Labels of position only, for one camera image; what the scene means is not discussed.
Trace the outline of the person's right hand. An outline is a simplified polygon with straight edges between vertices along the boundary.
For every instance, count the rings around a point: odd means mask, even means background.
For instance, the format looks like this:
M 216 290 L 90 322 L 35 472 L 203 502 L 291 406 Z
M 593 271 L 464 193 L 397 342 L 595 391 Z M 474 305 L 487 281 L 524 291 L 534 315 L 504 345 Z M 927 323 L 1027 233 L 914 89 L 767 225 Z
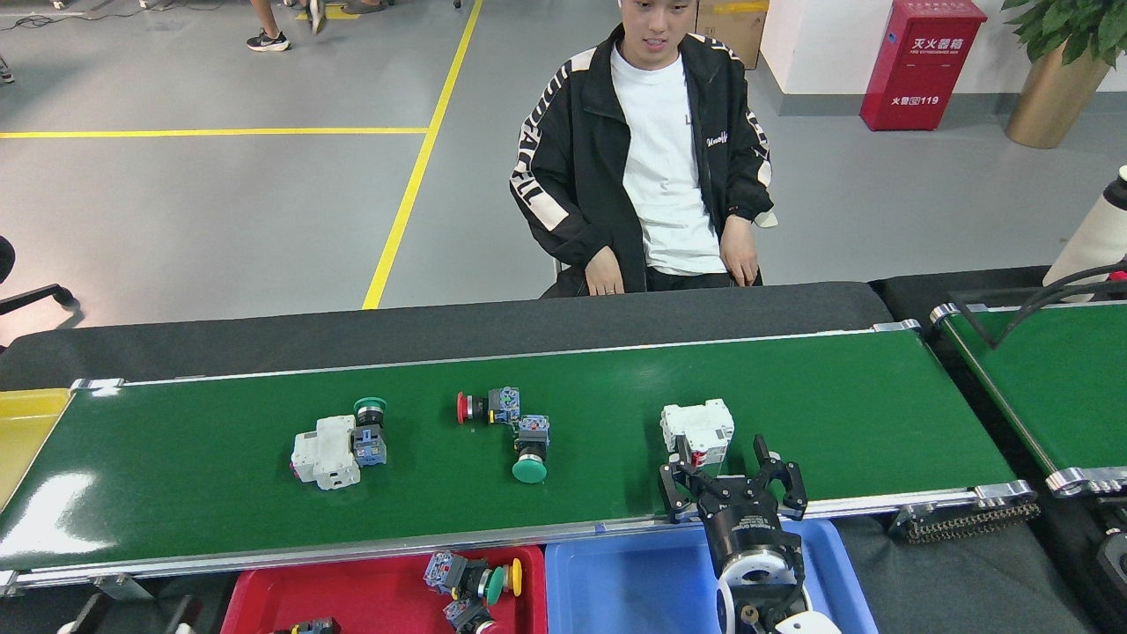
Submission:
M 600 249 L 586 264 L 585 282 L 592 297 L 625 293 L 621 268 L 611 248 Z

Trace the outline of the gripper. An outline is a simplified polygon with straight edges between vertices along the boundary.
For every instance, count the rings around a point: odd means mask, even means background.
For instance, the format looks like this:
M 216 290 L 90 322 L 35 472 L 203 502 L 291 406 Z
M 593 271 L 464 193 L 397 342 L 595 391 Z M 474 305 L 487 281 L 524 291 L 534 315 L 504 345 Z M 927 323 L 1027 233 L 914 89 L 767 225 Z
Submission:
M 749 554 L 767 554 L 789 563 L 778 503 L 792 520 L 802 520 L 808 495 L 800 466 L 784 461 L 770 450 L 765 438 L 755 436 L 753 450 L 758 472 L 748 483 L 720 483 L 715 475 L 693 467 L 677 454 L 669 454 L 659 470 L 660 486 L 671 523 L 682 523 L 691 508 L 704 523 L 710 557 L 713 564 L 729 564 L 733 559 Z M 784 497 L 777 500 L 772 483 L 784 486 Z

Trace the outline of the person's left hand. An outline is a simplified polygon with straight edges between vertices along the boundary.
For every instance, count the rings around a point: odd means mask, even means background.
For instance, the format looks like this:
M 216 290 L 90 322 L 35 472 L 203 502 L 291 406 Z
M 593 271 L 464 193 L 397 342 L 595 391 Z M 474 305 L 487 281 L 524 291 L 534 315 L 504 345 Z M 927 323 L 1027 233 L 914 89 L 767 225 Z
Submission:
M 726 217 L 719 242 L 720 258 L 738 286 L 749 286 L 758 278 L 758 253 L 753 222 L 730 214 Z

